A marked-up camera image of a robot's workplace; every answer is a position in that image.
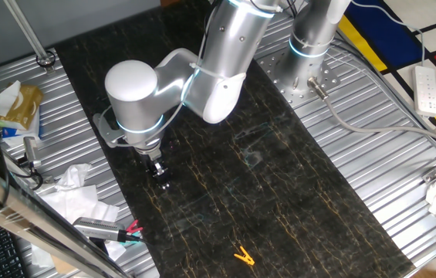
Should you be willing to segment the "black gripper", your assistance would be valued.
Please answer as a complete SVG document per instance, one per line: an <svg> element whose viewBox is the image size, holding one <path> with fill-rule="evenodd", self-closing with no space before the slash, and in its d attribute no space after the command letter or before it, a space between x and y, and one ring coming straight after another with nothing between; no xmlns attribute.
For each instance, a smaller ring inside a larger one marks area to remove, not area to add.
<svg viewBox="0 0 436 278"><path fill-rule="evenodd" d="M166 190L171 187L171 174L162 157L152 159L149 155L144 155L144 165L149 174L157 181L160 189Z"/></svg>

